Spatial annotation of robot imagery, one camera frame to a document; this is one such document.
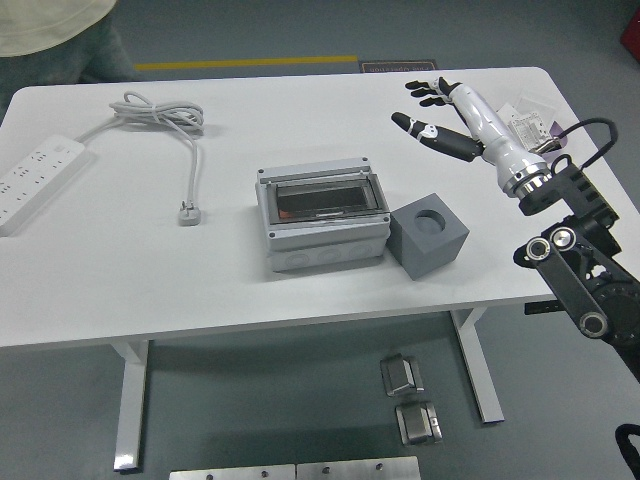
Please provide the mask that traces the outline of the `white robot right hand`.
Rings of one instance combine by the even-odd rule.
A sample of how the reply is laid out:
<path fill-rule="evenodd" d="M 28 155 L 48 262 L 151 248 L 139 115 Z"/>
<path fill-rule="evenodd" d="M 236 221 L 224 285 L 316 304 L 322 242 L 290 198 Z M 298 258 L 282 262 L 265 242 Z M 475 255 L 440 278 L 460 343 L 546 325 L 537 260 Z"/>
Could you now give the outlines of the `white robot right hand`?
<path fill-rule="evenodd" d="M 430 82 L 411 81 L 406 88 L 423 107 L 453 106 L 469 130 L 465 136 L 401 112 L 393 113 L 392 121 L 422 145 L 465 162 L 482 158 L 495 167 L 498 186 L 509 197 L 522 198 L 551 178 L 546 161 L 526 150 L 472 88 L 448 83 L 442 77 Z"/>

